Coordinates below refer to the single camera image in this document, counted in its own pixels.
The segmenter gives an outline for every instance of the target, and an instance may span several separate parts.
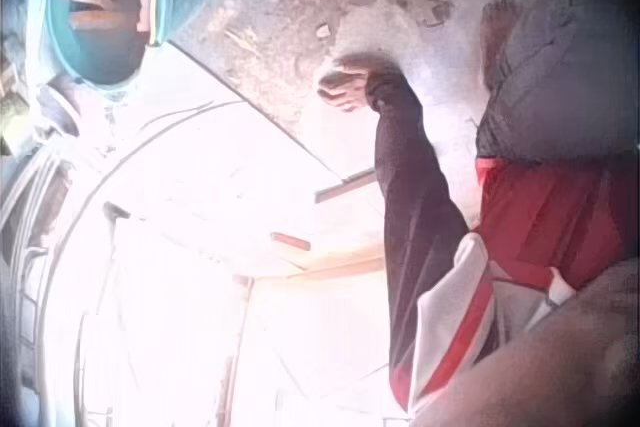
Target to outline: person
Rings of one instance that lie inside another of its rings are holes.
[[[380,116],[390,384],[412,415],[637,257],[638,31],[634,0],[485,7],[490,100],[476,138],[482,202],[472,229],[396,63],[354,55],[320,81],[329,105]]]

